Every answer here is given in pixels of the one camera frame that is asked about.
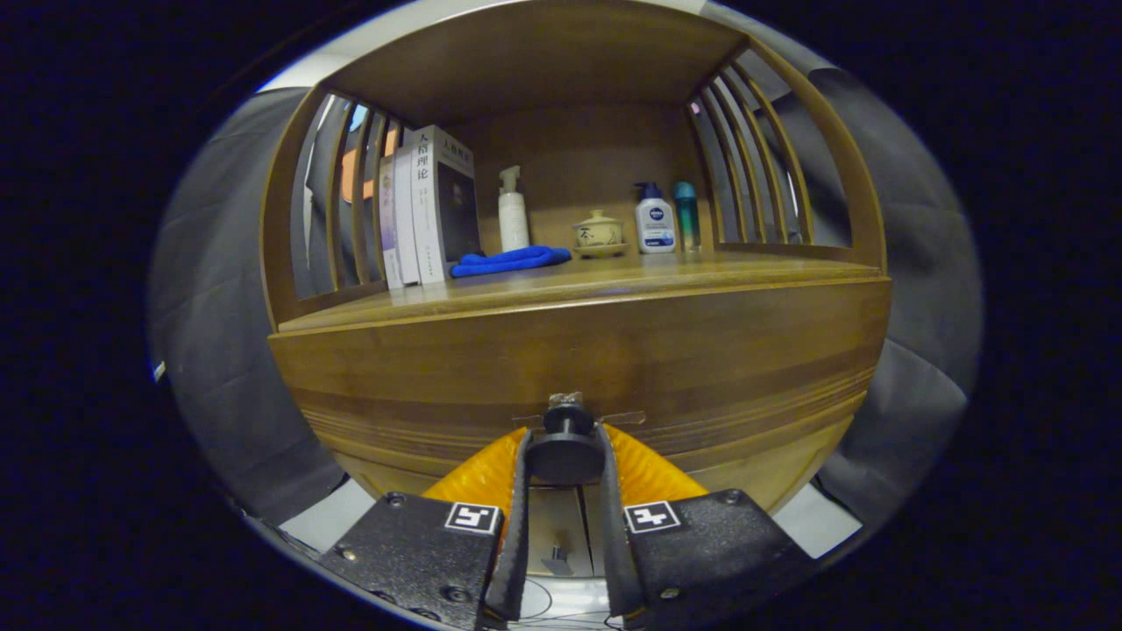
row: blue cap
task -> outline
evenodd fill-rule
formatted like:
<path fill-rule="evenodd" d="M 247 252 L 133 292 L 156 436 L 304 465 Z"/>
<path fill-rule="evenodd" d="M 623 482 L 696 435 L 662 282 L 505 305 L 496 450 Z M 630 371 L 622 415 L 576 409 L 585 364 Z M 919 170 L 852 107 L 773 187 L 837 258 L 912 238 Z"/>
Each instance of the blue cap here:
<path fill-rule="evenodd" d="M 674 184 L 675 200 L 695 200 L 698 194 L 693 192 L 693 185 L 689 182 L 678 182 Z"/>
<path fill-rule="evenodd" d="M 659 190 L 659 185 L 654 182 L 636 182 L 636 186 L 643 189 L 643 199 L 662 199 L 662 191 Z"/>

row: book spine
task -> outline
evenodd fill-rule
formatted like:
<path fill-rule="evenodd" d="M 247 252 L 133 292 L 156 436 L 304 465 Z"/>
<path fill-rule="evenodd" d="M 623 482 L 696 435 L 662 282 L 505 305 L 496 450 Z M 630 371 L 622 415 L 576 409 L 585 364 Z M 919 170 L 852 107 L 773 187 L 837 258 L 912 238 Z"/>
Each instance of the book spine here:
<path fill-rule="evenodd" d="M 421 282 L 417 266 L 416 239 L 413 235 L 413 146 L 404 146 L 394 153 L 394 225 L 397 227 L 397 256 L 402 264 L 402 283 L 415 285 Z"/>
<path fill-rule="evenodd" d="M 378 163 L 378 225 L 381 232 L 381 260 L 389 289 L 404 286 L 402 264 L 397 257 L 397 226 L 394 218 L 394 156 Z"/>
<path fill-rule="evenodd" d="M 436 217 L 435 127 L 421 129 L 414 136 L 413 157 L 413 228 L 417 246 L 417 264 L 422 283 L 443 283 L 444 256 L 440 244 Z"/>

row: teal bottle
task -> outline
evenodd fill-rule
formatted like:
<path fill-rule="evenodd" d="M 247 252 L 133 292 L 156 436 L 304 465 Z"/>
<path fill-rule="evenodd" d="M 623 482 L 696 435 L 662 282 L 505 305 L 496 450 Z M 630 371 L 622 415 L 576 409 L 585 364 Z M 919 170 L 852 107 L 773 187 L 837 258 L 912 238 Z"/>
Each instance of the teal bottle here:
<path fill-rule="evenodd" d="M 698 195 L 689 182 L 674 184 L 674 205 L 681 226 L 682 252 L 701 250 L 701 230 L 698 226 Z"/>

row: orange object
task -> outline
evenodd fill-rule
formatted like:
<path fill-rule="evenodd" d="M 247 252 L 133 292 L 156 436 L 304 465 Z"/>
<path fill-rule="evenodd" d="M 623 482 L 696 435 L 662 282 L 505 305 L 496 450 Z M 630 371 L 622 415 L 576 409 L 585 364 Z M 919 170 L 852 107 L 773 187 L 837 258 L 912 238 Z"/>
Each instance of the orange object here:
<path fill-rule="evenodd" d="M 654 449 L 605 423 L 616 452 L 620 502 L 625 506 L 650 502 L 673 502 L 709 493 Z"/>
<path fill-rule="evenodd" d="M 353 203 L 353 189 L 355 189 L 355 156 L 357 155 L 356 149 L 351 149 L 343 154 L 342 174 L 339 180 L 339 189 L 343 194 L 343 201 L 347 203 Z M 367 180 L 362 182 L 362 199 L 368 200 L 374 196 L 374 180 Z"/>
<path fill-rule="evenodd" d="M 518 428 L 484 447 L 432 485 L 422 497 L 498 506 L 509 520 L 514 497 L 514 468 L 518 461 L 518 445 L 525 433 L 526 428 Z M 504 520 L 499 541 L 506 537 L 506 523 Z"/>
<path fill-rule="evenodd" d="M 620 499 L 625 506 L 686 500 L 708 493 L 681 469 L 627 433 L 605 424 L 616 455 Z M 498 506 L 509 519 L 514 497 L 514 469 L 518 445 L 526 428 L 519 428 L 480 449 L 475 456 L 424 492 L 430 500 Z M 502 537 L 506 536 L 506 522 Z"/>

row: white pump bottle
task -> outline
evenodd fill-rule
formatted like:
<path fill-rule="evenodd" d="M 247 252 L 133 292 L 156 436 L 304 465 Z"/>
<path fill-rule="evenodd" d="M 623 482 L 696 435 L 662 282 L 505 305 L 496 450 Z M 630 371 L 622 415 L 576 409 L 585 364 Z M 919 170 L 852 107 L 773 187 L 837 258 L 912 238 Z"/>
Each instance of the white pump bottle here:
<path fill-rule="evenodd" d="M 526 202 L 517 192 L 522 167 L 514 165 L 498 173 L 503 186 L 498 193 L 498 231 L 503 252 L 530 247 L 530 228 L 526 225 Z"/>

